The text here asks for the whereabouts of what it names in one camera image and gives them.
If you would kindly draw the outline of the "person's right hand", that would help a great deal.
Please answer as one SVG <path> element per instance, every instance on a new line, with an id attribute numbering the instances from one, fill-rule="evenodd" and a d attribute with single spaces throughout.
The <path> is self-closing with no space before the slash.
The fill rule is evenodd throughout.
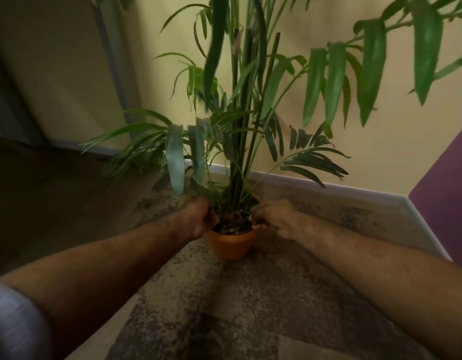
<path id="1" fill-rule="evenodd" d="M 308 216 L 297 211 L 286 199 L 270 200 L 260 204 L 268 204 L 266 218 L 268 226 L 252 226 L 253 230 L 274 230 L 285 240 L 301 242 L 307 233 Z"/>

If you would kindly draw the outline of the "person's left hand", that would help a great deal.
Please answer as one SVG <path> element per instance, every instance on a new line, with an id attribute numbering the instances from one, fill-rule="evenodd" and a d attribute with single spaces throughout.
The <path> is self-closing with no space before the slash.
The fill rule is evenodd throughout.
<path id="1" fill-rule="evenodd" d="M 199 196 L 187 201 L 173 214 L 174 237 L 186 243 L 201 238 L 206 233 L 203 230 L 203 218 L 206 214 L 216 214 L 210 199 Z"/>

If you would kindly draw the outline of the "terracotta plant pot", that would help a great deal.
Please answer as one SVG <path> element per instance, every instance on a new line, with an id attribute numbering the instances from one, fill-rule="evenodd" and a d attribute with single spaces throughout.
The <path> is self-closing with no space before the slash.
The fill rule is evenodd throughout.
<path id="1" fill-rule="evenodd" d="M 226 212 L 224 205 L 212 207 L 218 224 L 204 233 L 204 239 L 214 256 L 222 261 L 241 259 L 251 248 L 256 238 L 250 220 L 251 208 L 260 202 L 254 193 L 248 194 L 243 207 L 233 212 Z"/>

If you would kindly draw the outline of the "person's right forearm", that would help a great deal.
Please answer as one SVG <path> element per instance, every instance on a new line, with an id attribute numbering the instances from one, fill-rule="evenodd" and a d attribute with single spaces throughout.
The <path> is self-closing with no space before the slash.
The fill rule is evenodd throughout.
<path id="1" fill-rule="evenodd" d="M 295 239 L 438 358 L 462 360 L 462 267 L 304 214 Z"/>

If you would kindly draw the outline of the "person's left forearm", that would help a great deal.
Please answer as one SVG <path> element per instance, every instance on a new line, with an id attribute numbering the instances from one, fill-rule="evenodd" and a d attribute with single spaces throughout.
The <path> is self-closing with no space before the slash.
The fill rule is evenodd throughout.
<path id="1" fill-rule="evenodd" d="M 188 243 L 173 214 L 128 232 L 43 257 L 0 277 L 48 322 L 52 360 L 63 360 L 102 327 Z"/>

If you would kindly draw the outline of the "white baseboard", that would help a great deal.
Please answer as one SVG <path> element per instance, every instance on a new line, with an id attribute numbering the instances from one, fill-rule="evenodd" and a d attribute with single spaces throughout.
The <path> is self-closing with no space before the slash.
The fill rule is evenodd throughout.
<path id="1" fill-rule="evenodd" d="M 135 227 L 177 211 L 186 200 L 172 197 L 167 173 L 151 173 L 145 178 L 152 181 L 152 188 L 146 188 L 149 192 L 144 193 L 133 209 L 143 213 Z M 263 202 L 288 198 L 302 212 L 453 262 L 407 196 L 329 183 L 321 188 L 313 181 L 273 174 L 260 184 L 257 195 Z"/>

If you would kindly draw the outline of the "green palm plant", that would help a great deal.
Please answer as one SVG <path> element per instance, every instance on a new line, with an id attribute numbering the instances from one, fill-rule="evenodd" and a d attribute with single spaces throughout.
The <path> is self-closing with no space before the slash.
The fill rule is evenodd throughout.
<path id="1" fill-rule="evenodd" d="M 205 59 L 199 67 L 183 58 L 191 110 L 203 103 L 209 117 L 183 127 L 150 109 L 128 109 L 142 121 L 127 124 L 84 144 L 83 151 L 126 133 L 134 139 L 117 153 L 107 174 L 120 177 L 129 167 L 165 169 L 172 192 L 205 196 L 218 210 L 234 213 L 250 206 L 246 188 L 263 139 L 276 166 L 325 187 L 315 170 L 342 180 L 348 173 L 321 152 L 348 158 L 330 141 L 339 107 L 348 120 L 354 71 L 360 123 L 375 107 L 387 58 L 388 33 L 403 27 L 414 32 L 414 87 L 424 105 L 431 86 L 462 67 L 462 0 L 394 0 L 378 18 L 361 19 L 348 41 L 311 48 L 309 56 L 278 53 L 276 26 L 285 7 L 296 0 L 247 0 L 240 22 L 240 0 L 209 0 L 185 5 L 168 17 L 164 30 L 181 12 L 199 8 L 193 25 L 196 46 Z"/>

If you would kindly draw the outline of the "grey shirt sleeve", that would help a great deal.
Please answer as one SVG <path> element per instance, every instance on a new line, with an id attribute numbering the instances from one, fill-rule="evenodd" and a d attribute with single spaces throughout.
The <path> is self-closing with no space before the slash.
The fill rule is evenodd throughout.
<path id="1" fill-rule="evenodd" d="M 50 326 L 27 297 L 0 284 L 0 360 L 52 360 Z"/>

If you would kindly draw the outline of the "grey door frame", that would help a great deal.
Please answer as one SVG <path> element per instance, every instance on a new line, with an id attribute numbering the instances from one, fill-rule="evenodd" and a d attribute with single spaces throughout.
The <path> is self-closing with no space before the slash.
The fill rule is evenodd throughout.
<path id="1" fill-rule="evenodd" d="M 130 48 L 121 18 L 120 0 L 91 0 L 104 54 L 126 124 L 144 122 Z"/>

